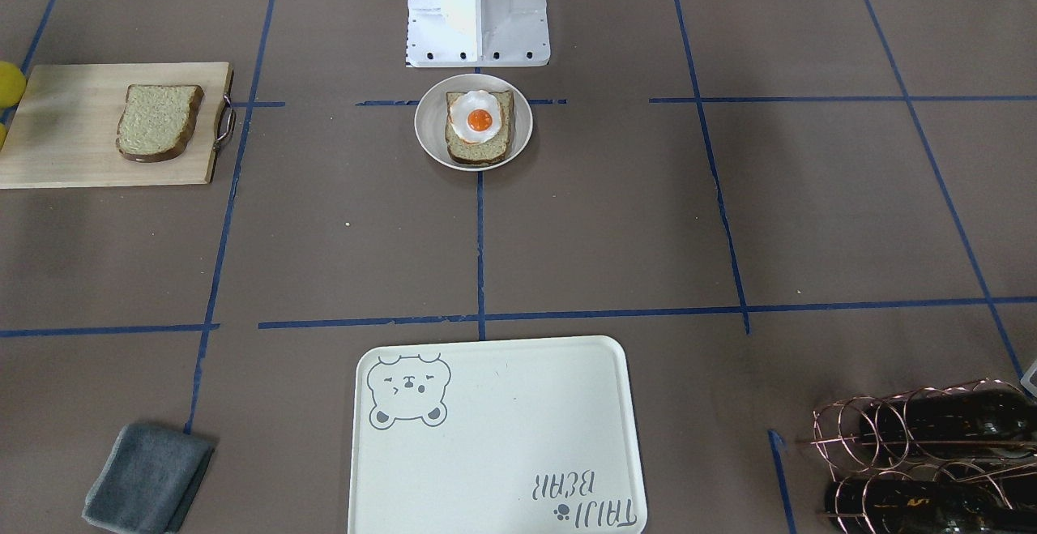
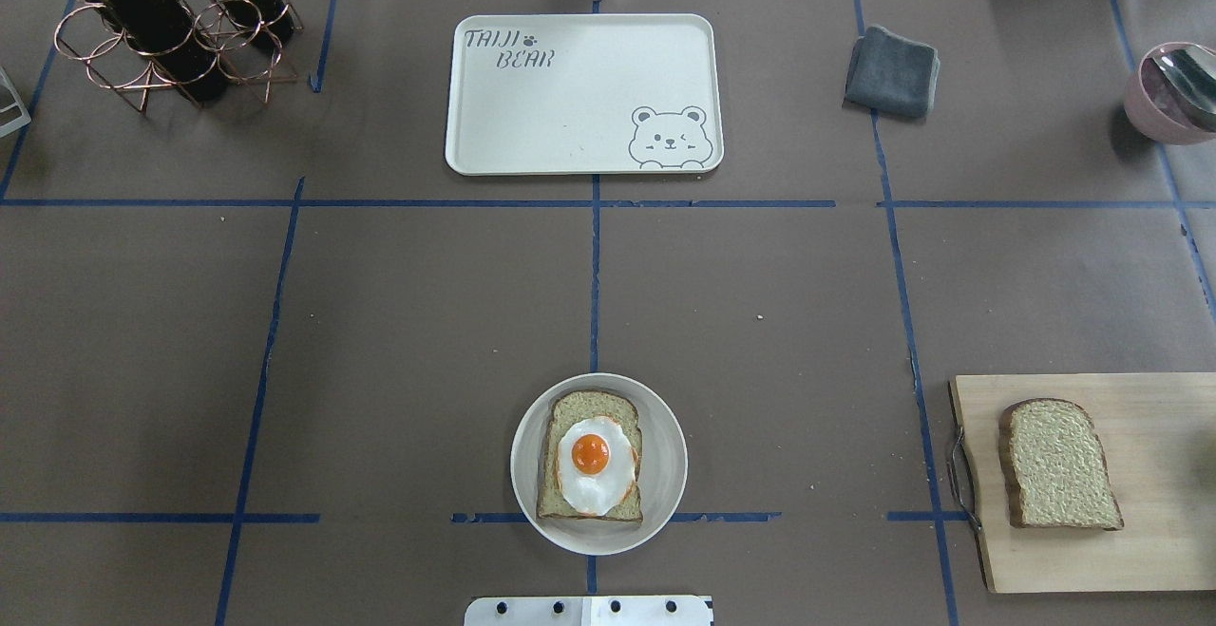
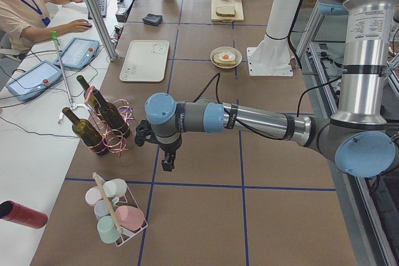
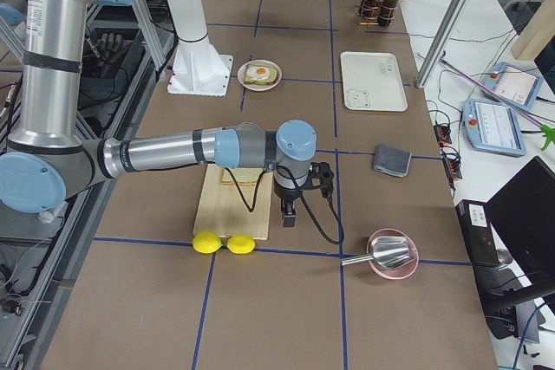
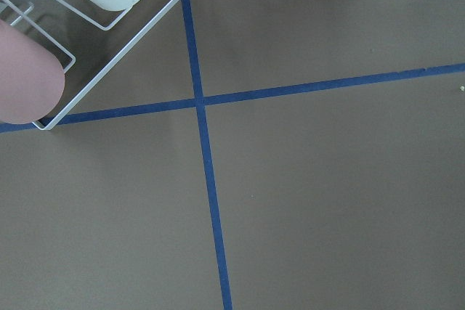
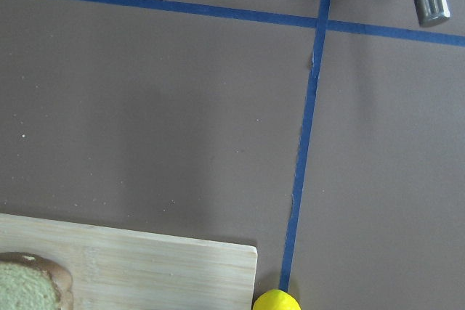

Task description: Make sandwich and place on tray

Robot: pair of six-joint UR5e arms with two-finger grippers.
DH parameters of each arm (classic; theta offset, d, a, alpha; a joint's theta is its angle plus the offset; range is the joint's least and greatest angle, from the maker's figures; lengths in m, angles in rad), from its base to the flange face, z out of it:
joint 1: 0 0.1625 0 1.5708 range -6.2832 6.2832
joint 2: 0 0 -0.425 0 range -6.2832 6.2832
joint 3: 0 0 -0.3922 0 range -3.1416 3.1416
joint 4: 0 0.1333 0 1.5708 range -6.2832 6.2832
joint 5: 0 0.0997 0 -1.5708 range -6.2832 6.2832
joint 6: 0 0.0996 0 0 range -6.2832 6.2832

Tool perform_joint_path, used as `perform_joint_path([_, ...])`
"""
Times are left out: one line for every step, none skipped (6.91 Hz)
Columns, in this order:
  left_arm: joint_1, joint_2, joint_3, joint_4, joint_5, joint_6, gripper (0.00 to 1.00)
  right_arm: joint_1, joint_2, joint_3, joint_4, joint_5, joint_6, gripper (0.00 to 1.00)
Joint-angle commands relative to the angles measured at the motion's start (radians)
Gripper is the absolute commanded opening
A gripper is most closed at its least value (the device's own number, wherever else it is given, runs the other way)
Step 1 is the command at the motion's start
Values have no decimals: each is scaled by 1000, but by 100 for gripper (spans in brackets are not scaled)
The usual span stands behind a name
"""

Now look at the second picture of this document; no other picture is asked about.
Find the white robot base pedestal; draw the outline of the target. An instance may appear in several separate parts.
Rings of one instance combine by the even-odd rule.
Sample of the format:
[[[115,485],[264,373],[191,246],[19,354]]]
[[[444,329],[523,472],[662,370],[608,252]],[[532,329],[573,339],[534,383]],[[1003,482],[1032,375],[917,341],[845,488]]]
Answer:
[[[485,597],[465,625],[713,625],[711,597],[696,594]]]

